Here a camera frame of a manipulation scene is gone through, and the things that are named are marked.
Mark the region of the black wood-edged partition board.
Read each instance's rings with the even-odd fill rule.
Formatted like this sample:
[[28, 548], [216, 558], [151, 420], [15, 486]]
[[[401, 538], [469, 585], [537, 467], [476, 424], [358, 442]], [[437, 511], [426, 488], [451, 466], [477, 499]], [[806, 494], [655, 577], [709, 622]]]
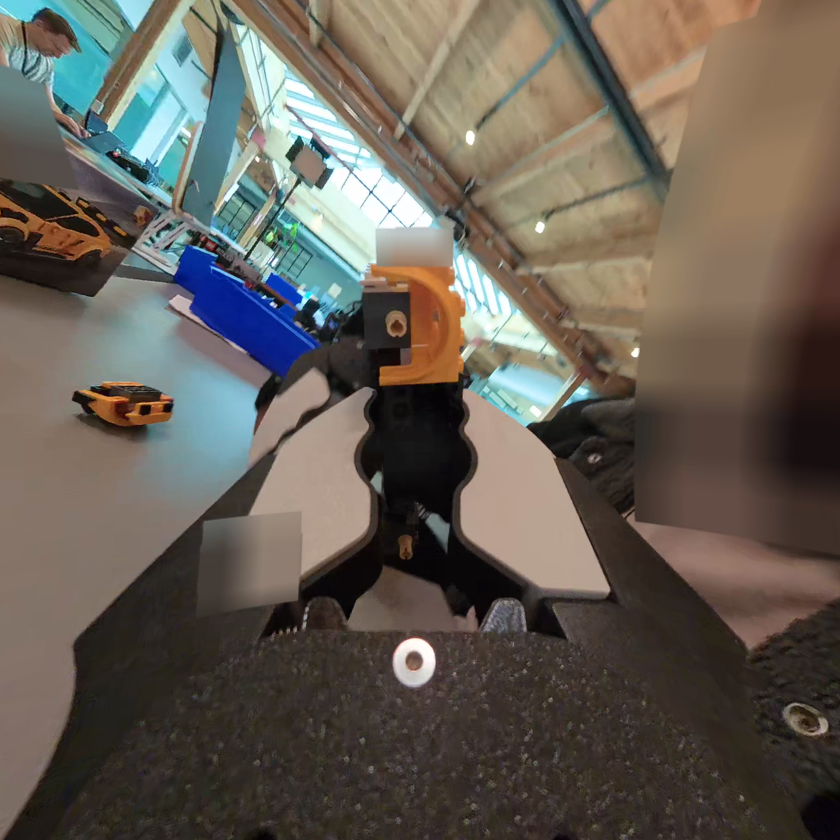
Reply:
[[213, 74], [206, 119], [195, 126], [186, 148], [173, 204], [184, 217], [209, 228], [236, 145], [239, 115], [246, 99], [246, 75], [235, 34], [240, 20], [224, 2], [217, 3]]

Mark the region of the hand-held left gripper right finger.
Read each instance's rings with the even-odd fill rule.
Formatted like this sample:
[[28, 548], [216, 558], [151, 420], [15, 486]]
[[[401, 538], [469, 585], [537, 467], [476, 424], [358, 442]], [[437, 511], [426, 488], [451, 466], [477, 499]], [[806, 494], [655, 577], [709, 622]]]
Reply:
[[469, 549], [528, 596], [604, 601], [600, 561], [550, 450], [478, 395], [464, 395], [474, 456], [454, 525]]

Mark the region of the studio light panel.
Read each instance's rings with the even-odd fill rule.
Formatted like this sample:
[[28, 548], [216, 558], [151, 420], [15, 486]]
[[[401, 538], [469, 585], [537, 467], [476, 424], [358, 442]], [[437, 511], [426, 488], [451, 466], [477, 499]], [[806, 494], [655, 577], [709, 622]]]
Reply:
[[245, 235], [248, 246], [243, 256], [245, 263], [252, 260], [258, 243], [300, 186], [320, 191], [326, 185], [333, 170], [327, 164], [329, 155], [321, 152], [320, 146], [312, 146], [303, 138], [293, 138], [279, 129], [253, 132], [239, 160], [249, 168], [260, 158], [271, 171], [273, 185]]

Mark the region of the person's pale hoodie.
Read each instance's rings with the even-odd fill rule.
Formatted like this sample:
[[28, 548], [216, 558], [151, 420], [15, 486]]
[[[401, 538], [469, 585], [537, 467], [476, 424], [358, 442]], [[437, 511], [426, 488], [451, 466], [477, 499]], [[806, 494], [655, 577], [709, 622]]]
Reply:
[[627, 517], [747, 648], [782, 633], [839, 596], [839, 559], [764, 542]]

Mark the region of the black lego set box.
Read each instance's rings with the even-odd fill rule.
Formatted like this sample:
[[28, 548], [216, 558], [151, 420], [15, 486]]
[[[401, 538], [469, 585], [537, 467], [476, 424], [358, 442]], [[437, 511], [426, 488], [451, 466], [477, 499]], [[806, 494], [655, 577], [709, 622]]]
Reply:
[[93, 298], [160, 210], [95, 180], [83, 191], [1, 181], [1, 275]]

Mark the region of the orange black lego car section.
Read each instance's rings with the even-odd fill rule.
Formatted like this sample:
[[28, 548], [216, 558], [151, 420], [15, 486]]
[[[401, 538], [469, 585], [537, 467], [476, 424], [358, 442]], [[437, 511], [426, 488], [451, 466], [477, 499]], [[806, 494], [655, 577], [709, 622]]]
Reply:
[[115, 427], [147, 427], [172, 418], [173, 397], [138, 382], [105, 381], [71, 397], [83, 412]]

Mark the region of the orange lego wheel arch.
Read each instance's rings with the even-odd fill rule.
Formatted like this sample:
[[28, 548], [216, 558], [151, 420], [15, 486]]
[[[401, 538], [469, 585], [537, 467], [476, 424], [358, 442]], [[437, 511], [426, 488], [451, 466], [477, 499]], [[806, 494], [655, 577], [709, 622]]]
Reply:
[[399, 364], [381, 364], [379, 386], [450, 385], [464, 371], [461, 319], [466, 304], [449, 267], [372, 265], [363, 280], [363, 309], [374, 306], [364, 337], [373, 350], [399, 350]]

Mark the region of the orange black lego car body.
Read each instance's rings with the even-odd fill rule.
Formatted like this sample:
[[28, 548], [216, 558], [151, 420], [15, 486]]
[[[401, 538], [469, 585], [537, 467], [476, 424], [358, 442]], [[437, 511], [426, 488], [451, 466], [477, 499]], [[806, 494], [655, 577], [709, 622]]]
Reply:
[[364, 350], [375, 394], [363, 464], [381, 477], [385, 557], [410, 561], [423, 525], [448, 521], [469, 470], [462, 435], [466, 304], [452, 267], [372, 266], [363, 279]]

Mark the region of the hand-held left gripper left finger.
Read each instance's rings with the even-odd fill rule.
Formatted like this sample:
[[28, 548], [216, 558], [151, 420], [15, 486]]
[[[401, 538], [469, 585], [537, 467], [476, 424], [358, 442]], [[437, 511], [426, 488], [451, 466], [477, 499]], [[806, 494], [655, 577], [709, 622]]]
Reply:
[[382, 572], [375, 547], [380, 504], [362, 467], [375, 396], [363, 387], [279, 443], [253, 504], [257, 519], [298, 521], [292, 598], [329, 597], [346, 616]]

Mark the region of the black laptop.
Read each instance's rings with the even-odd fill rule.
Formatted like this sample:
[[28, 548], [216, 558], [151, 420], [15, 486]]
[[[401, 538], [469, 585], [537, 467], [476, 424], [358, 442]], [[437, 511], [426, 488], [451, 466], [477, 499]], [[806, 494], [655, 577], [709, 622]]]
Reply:
[[100, 154], [129, 154], [129, 148], [109, 129], [107, 123], [91, 108], [85, 114], [83, 128], [87, 136], [81, 141]]

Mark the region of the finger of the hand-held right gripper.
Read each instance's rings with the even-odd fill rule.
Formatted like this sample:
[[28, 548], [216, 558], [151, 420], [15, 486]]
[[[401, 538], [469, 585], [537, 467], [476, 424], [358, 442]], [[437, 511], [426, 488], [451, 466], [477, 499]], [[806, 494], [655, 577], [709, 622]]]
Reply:
[[328, 377], [318, 369], [308, 371], [275, 396], [255, 426], [249, 449], [249, 467], [275, 452], [285, 437], [293, 434], [307, 418], [328, 404], [330, 396]]

